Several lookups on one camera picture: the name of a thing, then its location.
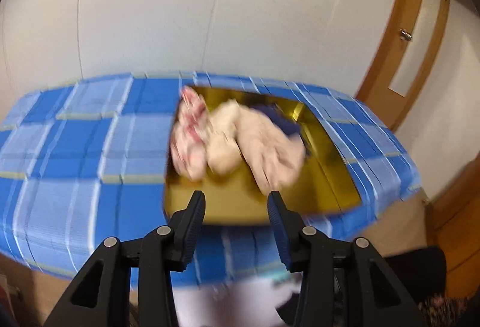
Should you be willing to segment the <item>black trouser leg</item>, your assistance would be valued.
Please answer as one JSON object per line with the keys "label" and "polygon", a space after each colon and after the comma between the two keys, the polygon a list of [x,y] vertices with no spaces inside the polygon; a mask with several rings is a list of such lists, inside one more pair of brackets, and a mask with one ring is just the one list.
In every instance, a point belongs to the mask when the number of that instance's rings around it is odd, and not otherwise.
{"label": "black trouser leg", "polygon": [[447,284],[447,261],[439,247],[424,247],[386,256],[385,261],[411,295],[428,326],[440,326],[438,307]]}

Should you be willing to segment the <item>beige cream garment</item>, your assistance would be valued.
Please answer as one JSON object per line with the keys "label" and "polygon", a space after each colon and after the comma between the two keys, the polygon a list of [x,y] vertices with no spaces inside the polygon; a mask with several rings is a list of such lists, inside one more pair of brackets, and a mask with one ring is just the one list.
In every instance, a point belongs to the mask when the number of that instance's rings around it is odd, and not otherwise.
{"label": "beige cream garment", "polygon": [[218,176],[226,176],[245,161],[250,164],[251,137],[255,131],[254,113],[236,100],[222,102],[210,114],[206,148],[207,164]]}

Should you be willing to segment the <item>dark red gold-lined box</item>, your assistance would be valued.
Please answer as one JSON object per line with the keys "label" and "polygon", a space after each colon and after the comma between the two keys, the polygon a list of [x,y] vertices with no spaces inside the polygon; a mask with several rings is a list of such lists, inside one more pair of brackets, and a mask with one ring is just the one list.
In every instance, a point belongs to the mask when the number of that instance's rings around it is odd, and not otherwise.
{"label": "dark red gold-lined box", "polygon": [[[229,99],[248,107],[271,105],[287,120],[301,127],[307,157],[298,180],[281,190],[286,206],[304,216],[339,214],[361,203],[360,194],[338,149],[320,123],[317,114],[291,92],[279,88],[263,93],[238,89],[197,86],[209,110]],[[178,175],[168,164],[164,186],[164,213],[172,216],[188,204],[194,191],[206,197],[206,225],[262,226],[269,222],[267,198],[256,185],[247,163],[241,163],[232,174],[218,177],[208,172],[202,180],[192,182]]]}

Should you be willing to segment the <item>blue plaid cloth cover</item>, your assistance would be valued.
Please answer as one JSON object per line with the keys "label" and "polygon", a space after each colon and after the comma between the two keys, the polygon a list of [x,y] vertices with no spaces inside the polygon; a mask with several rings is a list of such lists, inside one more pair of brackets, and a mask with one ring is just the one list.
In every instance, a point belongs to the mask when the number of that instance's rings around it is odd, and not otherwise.
{"label": "blue plaid cloth cover", "polygon": [[81,80],[22,97],[1,123],[1,253],[29,268],[72,277],[104,238],[140,238],[187,201],[169,167],[180,92],[211,107],[248,94],[297,123],[308,145],[287,207],[331,238],[349,240],[415,194],[407,151],[363,103],[300,82],[178,72]]}

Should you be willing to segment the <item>wooden door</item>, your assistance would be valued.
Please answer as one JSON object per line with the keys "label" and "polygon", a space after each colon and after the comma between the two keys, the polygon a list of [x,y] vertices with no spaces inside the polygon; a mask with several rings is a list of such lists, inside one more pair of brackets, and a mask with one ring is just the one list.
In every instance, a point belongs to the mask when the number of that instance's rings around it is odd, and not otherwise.
{"label": "wooden door", "polygon": [[[450,0],[394,0],[382,41],[356,95],[396,131],[412,110],[439,53]],[[400,29],[412,41],[400,38]]]}

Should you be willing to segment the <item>navy blue garment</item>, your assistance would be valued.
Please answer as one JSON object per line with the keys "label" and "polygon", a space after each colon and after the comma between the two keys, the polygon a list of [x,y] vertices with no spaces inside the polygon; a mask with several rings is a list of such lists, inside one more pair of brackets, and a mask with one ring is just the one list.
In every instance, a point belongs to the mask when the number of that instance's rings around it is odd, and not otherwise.
{"label": "navy blue garment", "polygon": [[301,135],[301,127],[295,121],[289,120],[276,105],[258,104],[252,107],[267,116],[287,137]]}

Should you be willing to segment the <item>tan beige garment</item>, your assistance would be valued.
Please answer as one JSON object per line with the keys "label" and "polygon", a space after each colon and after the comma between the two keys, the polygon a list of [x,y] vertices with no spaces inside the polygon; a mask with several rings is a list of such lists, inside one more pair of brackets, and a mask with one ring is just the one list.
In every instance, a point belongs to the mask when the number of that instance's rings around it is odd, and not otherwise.
{"label": "tan beige garment", "polygon": [[237,142],[262,195],[298,180],[306,148],[298,133],[285,135],[264,113],[241,105]]}

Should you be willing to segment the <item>pink floral garment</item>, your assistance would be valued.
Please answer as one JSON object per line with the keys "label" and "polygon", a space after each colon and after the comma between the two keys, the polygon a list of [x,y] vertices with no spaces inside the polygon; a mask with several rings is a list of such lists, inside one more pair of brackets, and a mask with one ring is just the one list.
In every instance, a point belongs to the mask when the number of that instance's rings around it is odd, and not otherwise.
{"label": "pink floral garment", "polygon": [[178,175],[191,181],[204,177],[209,127],[209,112],[204,98],[193,88],[184,86],[170,137],[170,155]]}

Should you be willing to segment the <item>open white drawer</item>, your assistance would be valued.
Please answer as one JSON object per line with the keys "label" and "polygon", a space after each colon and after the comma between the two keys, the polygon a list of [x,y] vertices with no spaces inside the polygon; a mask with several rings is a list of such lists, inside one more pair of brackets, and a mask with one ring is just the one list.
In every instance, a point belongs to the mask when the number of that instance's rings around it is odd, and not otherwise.
{"label": "open white drawer", "polygon": [[283,326],[277,307],[300,290],[301,275],[280,273],[173,290],[180,326]]}

